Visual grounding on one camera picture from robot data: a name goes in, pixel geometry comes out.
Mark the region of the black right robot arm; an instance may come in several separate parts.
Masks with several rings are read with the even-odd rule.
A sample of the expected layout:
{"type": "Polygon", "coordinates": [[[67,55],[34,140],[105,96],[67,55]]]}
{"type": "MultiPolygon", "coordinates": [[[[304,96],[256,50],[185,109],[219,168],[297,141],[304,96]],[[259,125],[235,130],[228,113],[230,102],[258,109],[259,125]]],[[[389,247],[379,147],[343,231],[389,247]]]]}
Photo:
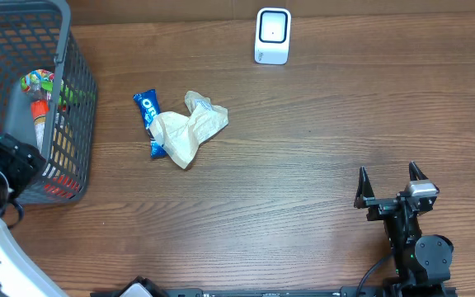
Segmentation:
{"type": "Polygon", "coordinates": [[[408,165],[409,182],[393,198],[375,196],[365,167],[359,171],[354,207],[367,209],[368,221],[382,221],[391,252],[368,270],[357,287],[378,267],[392,258],[397,275],[383,281],[384,296],[449,296],[444,283],[451,277],[454,245],[442,235],[423,235],[418,217],[431,210],[439,187],[415,162],[408,165]]]}

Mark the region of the blue Oreo cookie pack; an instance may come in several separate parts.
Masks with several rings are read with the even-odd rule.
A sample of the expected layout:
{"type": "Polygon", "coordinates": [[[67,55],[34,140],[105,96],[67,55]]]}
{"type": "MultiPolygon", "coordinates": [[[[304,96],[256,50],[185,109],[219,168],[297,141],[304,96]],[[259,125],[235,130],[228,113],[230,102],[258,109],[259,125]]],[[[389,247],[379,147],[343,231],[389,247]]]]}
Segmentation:
{"type": "Polygon", "coordinates": [[[136,93],[133,95],[133,99],[140,110],[144,128],[150,139],[150,157],[166,157],[166,151],[156,142],[150,131],[150,125],[153,123],[154,118],[161,113],[156,91],[150,89],[145,92],[136,93]]]}

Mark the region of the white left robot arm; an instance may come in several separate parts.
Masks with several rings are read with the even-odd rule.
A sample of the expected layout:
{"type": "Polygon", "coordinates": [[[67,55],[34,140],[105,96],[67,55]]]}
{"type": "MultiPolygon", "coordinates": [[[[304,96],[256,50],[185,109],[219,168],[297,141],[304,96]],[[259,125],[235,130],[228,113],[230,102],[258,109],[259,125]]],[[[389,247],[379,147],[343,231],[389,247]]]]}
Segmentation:
{"type": "Polygon", "coordinates": [[[0,296],[65,296],[21,249],[11,234],[16,224],[2,219],[13,207],[18,221],[24,217],[17,197],[40,175],[45,159],[36,146],[9,134],[0,136],[0,296]]]}

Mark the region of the beige paper bag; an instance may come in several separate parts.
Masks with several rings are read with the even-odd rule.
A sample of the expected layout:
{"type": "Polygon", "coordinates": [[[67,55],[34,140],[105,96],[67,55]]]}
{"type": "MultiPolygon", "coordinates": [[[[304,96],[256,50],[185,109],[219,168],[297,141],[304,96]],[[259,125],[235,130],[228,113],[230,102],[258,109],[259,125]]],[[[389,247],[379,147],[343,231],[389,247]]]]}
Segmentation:
{"type": "Polygon", "coordinates": [[[188,91],[185,104],[189,116],[166,111],[157,115],[149,126],[156,144],[182,169],[190,166],[203,143],[229,123],[228,109],[213,105],[209,97],[198,92],[188,91]]]}

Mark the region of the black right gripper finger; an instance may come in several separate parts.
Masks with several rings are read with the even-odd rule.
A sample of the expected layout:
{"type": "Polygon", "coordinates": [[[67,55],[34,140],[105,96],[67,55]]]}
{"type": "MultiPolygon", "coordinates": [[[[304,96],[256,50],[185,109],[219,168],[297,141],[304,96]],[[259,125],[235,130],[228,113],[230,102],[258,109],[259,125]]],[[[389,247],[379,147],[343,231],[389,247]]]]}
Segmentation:
{"type": "Polygon", "coordinates": [[[409,177],[411,181],[427,180],[428,177],[422,172],[422,170],[416,165],[414,161],[410,161],[408,165],[409,177]]]}
{"type": "Polygon", "coordinates": [[[362,166],[359,171],[359,183],[355,195],[355,202],[366,202],[367,200],[374,200],[375,195],[371,186],[368,173],[365,166],[362,166]]]}

